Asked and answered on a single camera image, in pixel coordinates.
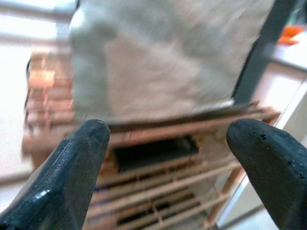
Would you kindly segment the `wooden slatted rack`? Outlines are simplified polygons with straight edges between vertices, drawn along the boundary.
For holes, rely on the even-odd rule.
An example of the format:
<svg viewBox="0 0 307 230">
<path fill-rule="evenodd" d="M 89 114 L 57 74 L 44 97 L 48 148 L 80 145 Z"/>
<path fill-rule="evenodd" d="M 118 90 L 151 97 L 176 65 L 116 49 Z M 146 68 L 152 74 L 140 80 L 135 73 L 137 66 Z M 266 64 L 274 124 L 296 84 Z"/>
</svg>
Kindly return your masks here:
<svg viewBox="0 0 307 230">
<path fill-rule="evenodd" d="M 79 122 L 70 53 L 34 51 L 26 66 L 22 152 L 38 168 Z M 206 230 L 244 171 L 226 143 L 234 120 L 273 124 L 257 102 L 238 110 L 162 123 L 110 125 L 105 159 L 82 230 Z"/>
</svg>

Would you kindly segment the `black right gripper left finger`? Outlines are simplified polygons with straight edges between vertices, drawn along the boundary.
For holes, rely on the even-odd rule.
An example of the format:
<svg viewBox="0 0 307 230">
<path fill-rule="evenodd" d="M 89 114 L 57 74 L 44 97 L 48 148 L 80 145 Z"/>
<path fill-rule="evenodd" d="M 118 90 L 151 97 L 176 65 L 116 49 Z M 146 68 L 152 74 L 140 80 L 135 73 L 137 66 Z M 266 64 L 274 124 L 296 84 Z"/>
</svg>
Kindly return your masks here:
<svg viewBox="0 0 307 230">
<path fill-rule="evenodd" d="M 0 230 L 82 230 L 109 136 L 99 119 L 72 131 L 0 213 Z"/>
</svg>

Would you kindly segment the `small orange object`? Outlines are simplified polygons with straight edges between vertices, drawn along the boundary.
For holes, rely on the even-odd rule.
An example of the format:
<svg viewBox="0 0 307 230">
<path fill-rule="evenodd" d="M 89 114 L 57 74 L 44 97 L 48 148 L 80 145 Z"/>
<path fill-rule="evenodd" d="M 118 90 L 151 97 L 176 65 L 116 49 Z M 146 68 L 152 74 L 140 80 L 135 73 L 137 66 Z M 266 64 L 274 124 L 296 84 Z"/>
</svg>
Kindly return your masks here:
<svg viewBox="0 0 307 230">
<path fill-rule="evenodd" d="M 296 45 L 307 42 L 307 27 L 300 25 L 288 25 L 283 29 L 278 40 L 280 45 Z"/>
</svg>

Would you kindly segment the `beige towel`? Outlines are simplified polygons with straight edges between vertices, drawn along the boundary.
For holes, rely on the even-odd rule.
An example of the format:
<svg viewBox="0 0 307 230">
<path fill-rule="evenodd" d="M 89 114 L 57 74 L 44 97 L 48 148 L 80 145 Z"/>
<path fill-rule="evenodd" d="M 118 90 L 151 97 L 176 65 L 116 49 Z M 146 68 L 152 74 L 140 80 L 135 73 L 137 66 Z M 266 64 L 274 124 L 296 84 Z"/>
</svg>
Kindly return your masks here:
<svg viewBox="0 0 307 230">
<path fill-rule="evenodd" d="M 274 0 L 80 0 L 70 26 L 78 120 L 158 121 L 233 105 Z"/>
</svg>

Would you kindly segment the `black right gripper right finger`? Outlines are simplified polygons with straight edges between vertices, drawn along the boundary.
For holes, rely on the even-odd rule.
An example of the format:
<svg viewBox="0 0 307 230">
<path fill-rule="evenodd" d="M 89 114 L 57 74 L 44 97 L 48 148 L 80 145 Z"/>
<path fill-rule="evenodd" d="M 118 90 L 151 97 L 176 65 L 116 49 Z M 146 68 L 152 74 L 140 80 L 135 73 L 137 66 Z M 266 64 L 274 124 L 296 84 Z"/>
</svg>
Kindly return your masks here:
<svg viewBox="0 0 307 230">
<path fill-rule="evenodd" d="M 262 121 L 232 122 L 226 141 L 280 230 L 307 230 L 307 148 Z"/>
</svg>

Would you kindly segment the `white side counter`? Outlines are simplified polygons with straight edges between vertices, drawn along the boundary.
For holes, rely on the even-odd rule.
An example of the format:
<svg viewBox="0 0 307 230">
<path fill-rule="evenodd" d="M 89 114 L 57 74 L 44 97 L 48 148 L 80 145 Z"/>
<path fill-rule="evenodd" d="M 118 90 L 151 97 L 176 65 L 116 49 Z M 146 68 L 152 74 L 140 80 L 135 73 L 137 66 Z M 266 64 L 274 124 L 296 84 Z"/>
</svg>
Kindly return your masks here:
<svg viewBox="0 0 307 230">
<path fill-rule="evenodd" d="M 281 112 L 274 125 L 307 148 L 307 31 L 276 45 L 253 99 Z M 217 220 L 219 230 L 278 230 L 246 175 Z"/>
</svg>

